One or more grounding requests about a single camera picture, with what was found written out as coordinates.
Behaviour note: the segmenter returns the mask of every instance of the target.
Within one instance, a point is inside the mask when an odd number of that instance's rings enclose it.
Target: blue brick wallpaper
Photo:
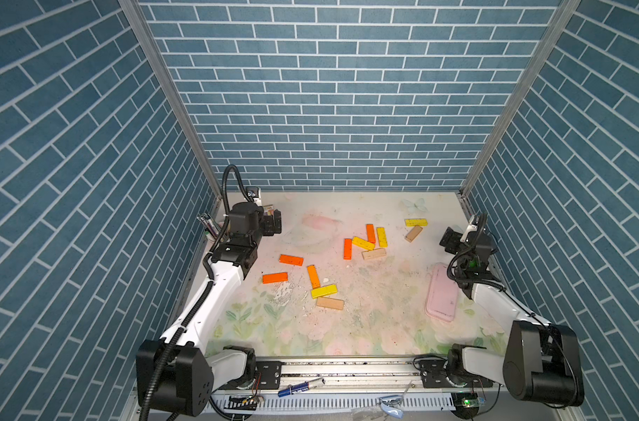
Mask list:
[[[116,0],[0,0],[0,421],[121,415],[211,200]]]
[[[470,200],[512,289],[577,332],[585,416],[639,420],[639,0],[582,0]]]
[[[559,0],[143,0],[217,171],[458,190]]]

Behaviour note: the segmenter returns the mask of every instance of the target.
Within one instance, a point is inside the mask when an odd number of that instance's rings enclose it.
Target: pink plastic lid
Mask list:
[[[458,284],[446,275],[447,267],[443,263],[437,263],[432,268],[425,313],[436,319],[453,321],[460,289]]]

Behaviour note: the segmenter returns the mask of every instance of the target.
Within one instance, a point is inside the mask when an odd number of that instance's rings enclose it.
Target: wooden block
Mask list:
[[[324,308],[333,308],[334,310],[343,309],[343,300],[330,299],[328,297],[317,297],[317,306]]]
[[[406,226],[427,226],[426,219],[418,219],[418,220],[404,220],[406,222]]]
[[[287,265],[294,266],[303,266],[303,257],[280,255],[280,263],[286,263]]]
[[[289,276],[286,274],[286,272],[282,272],[281,274],[264,275],[264,283],[285,282],[288,280]]]
[[[325,295],[331,295],[338,292],[338,288],[336,288],[336,284],[332,283],[331,285],[323,286],[321,288],[315,288],[310,291],[310,295],[313,296],[313,299],[317,297],[323,297]]]
[[[379,226],[378,228],[375,229],[375,231],[378,233],[378,245],[380,247],[387,247],[388,237],[385,236],[385,229]]]
[[[366,224],[366,241],[375,244],[375,231],[372,223]]]
[[[417,237],[418,234],[420,234],[422,230],[423,230],[423,227],[416,225],[416,226],[413,227],[413,229],[411,231],[408,232],[408,234],[406,234],[406,236],[404,238],[408,242],[413,242],[413,240],[415,240],[415,237]]]
[[[362,252],[362,257],[364,258],[364,260],[380,259],[381,257],[385,257],[387,255],[388,254],[387,252],[385,252],[384,248],[376,248],[375,250]]]
[[[320,277],[317,276],[317,270],[315,269],[315,265],[308,266],[308,275],[310,275],[310,284],[313,288],[319,288],[320,285]]]
[[[353,238],[353,244],[358,247],[364,248],[365,250],[373,250],[375,248],[375,245],[364,239],[360,239],[359,237]]]
[[[343,260],[352,260],[353,259],[353,241],[350,239],[345,239],[343,243]]]

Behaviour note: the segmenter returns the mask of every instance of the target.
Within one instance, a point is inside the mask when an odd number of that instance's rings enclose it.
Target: table surface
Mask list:
[[[460,290],[452,322],[425,314],[432,267],[452,258],[439,246],[443,232],[467,227],[454,193],[263,192],[263,198],[281,211],[282,233],[262,240],[207,355],[227,345],[254,348],[259,356],[445,354],[453,343],[504,353],[502,328]],[[231,193],[229,200],[242,196]],[[404,239],[406,218],[429,223],[411,243]],[[367,223],[385,228],[388,256],[365,261],[353,246],[352,260],[344,260],[344,239],[366,239]],[[279,263],[280,254],[303,257],[303,266]],[[323,286],[336,284],[330,297],[344,300],[344,310],[315,306],[307,265],[315,265]],[[279,272],[289,281],[262,283],[263,274]],[[196,281],[205,275],[201,268]]]

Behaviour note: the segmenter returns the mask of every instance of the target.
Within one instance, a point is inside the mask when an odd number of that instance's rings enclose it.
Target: metal rail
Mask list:
[[[551,17],[547,31],[544,33],[540,42],[537,43],[531,60],[528,62],[521,78],[516,83],[516,88],[507,100],[502,113],[498,117],[495,125],[493,126],[493,130],[488,136],[488,139],[486,139],[483,149],[479,152],[479,156],[476,157],[476,161],[469,170],[467,178],[462,182],[462,186],[460,186],[460,194],[462,196],[467,197],[474,187],[474,184],[476,184],[476,181],[479,180],[479,176],[481,176],[481,173],[488,164],[490,157],[498,147],[498,144],[500,144],[502,136],[504,136],[509,124],[511,124],[516,112],[518,111],[518,107],[521,106],[521,103],[528,94],[528,90],[530,90],[537,78],[537,75],[542,70],[542,67],[544,67],[544,63],[549,58],[553,47],[556,46],[558,38],[560,38],[561,34],[563,34],[563,30],[568,25],[574,11],[577,10],[579,3],[580,0],[561,0],[561,4]]]
[[[172,107],[172,111],[174,112],[174,115],[186,136],[191,150],[193,150],[193,154],[196,156],[202,172],[205,174],[205,177],[207,177],[207,181],[210,183],[210,187],[214,191],[214,195],[217,198],[221,198],[220,185],[214,175],[212,164],[210,164],[210,160],[207,158],[205,149],[200,142],[196,128],[191,122],[188,111],[186,111],[184,102],[181,100],[179,91],[177,91],[177,87],[172,81],[170,71],[165,65],[163,55],[160,54],[160,49],[158,49],[158,45],[154,40],[151,28],[144,17],[144,13],[141,11],[138,0],[119,0],[119,3],[121,4],[121,8],[123,9],[123,13],[127,18],[127,21],[130,22],[132,32],[134,32],[137,36],[137,41],[139,41],[139,45],[141,46],[144,55],[146,55],[146,59],[151,66],[151,70],[153,70],[156,79],[158,79],[160,88],[163,89],[163,92],[165,93],[167,102],[170,104],[170,107]]]

